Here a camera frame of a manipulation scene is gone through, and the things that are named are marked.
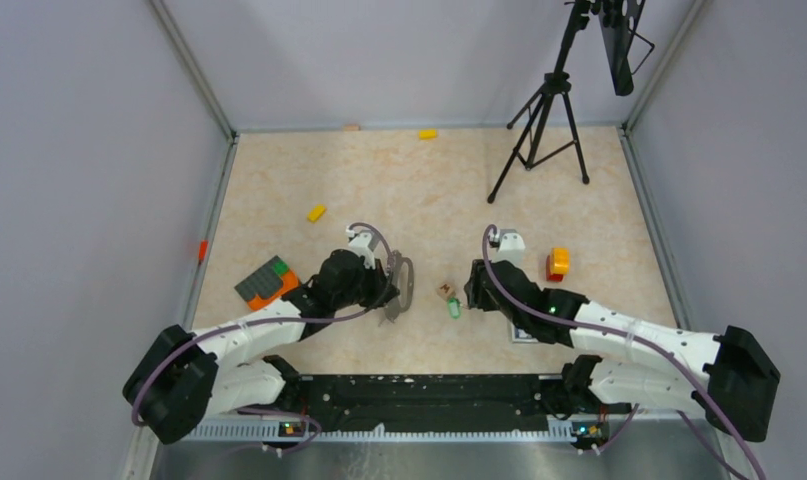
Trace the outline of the green key tag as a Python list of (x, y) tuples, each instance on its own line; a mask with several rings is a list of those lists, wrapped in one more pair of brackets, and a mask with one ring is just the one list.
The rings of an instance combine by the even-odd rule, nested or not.
[(447, 308), (451, 318), (458, 319), (461, 316), (462, 307), (458, 299), (449, 299), (447, 301)]

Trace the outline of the metal key holder plate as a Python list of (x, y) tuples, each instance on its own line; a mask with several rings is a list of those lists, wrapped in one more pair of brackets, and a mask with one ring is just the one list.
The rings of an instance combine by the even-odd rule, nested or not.
[(393, 264), (391, 280), (398, 294), (383, 307), (382, 323), (394, 323), (401, 314), (411, 308), (413, 301), (415, 272), (412, 259), (398, 250), (393, 250), (391, 260)]

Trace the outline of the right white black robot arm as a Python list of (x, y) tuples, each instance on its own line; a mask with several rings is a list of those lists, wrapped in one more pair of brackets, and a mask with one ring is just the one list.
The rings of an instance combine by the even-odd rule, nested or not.
[(509, 261), (476, 259), (463, 288), (468, 305), (498, 311), (539, 343), (580, 351), (563, 368), (568, 404), (640, 404), (703, 413), (724, 433), (767, 438), (781, 374), (756, 337), (666, 327), (612, 310), (587, 296), (541, 288)]

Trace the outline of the orange object behind right arm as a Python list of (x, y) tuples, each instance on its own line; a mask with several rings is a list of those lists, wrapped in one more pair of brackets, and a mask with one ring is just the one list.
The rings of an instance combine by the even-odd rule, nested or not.
[(570, 252), (564, 247), (553, 247), (546, 257), (545, 279), (548, 282), (558, 283), (570, 271)]

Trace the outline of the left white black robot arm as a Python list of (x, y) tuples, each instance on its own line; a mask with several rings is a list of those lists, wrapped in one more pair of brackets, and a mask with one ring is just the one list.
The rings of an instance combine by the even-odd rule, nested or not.
[(299, 375), (272, 349), (394, 302), (406, 260), (397, 251), (382, 263), (338, 249), (308, 282), (258, 311), (205, 329), (165, 328), (122, 388), (133, 423), (172, 444), (219, 414), (251, 407), (303, 412)]

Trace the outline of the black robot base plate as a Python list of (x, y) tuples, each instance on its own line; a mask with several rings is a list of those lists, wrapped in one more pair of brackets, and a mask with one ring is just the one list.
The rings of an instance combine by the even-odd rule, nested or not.
[(605, 404), (589, 390), (549, 374), (308, 375), (278, 355), (285, 370), (270, 402), (243, 401), (241, 413), (265, 409), (316, 420), (325, 432), (501, 433), (544, 431), (553, 420), (627, 414), (630, 403)]

